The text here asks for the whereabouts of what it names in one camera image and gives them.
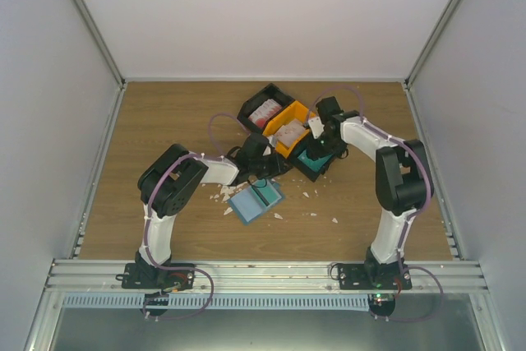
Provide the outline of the teal magnetic stripe card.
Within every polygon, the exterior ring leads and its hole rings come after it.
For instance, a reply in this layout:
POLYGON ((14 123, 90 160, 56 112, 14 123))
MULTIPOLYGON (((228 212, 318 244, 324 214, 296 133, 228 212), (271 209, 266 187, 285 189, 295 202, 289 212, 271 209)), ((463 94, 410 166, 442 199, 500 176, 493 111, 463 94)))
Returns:
POLYGON ((251 185, 251 188, 265 207, 275 206, 284 199, 279 184, 272 180, 257 180, 251 185))

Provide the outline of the blue card holder wallet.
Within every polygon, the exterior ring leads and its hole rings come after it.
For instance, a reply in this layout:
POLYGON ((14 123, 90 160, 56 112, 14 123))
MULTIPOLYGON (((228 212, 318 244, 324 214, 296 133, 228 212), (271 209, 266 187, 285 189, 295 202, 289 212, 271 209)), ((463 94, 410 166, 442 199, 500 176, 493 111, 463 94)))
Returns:
POLYGON ((245 225, 253 223, 256 219, 276 206, 265 207, 252 190, 252 184, 235 194, 228 201, 229 207, 233 210, 233 213, 245 225))

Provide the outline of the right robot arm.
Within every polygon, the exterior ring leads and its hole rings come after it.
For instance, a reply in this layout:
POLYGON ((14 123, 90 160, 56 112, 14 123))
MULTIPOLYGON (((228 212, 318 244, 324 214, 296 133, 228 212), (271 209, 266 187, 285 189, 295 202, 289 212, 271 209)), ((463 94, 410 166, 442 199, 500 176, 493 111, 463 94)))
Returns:
POLYGON ((381 206, 376 237, 367 249, 364 279, 373 289, 383 289, 394 276, 407 272, 402 259, 414 218, 432 198, 433 185, 427 153, 419 140, 403 141, 369 122, 362 113, 345 113, 334 96, 319 99, 317 115, 307 117, 312 141, 307 157, 334 154, 351 145, 375 164, 375 193, 381 206))

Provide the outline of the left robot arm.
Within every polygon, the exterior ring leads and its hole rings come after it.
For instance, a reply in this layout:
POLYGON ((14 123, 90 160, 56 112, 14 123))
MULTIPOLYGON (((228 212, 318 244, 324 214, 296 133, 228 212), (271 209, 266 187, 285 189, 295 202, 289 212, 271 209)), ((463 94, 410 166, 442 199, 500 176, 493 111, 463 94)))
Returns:
POLYGON ((152 289, 167 284, 175 218, 201 184, 237 187, 252 178, 265 184, 291 168, 267 137, 254 132, 243 145, 217 157, 171 145, 137 183, 145 212, 143 239, 136 253, 141 279, 152 289))

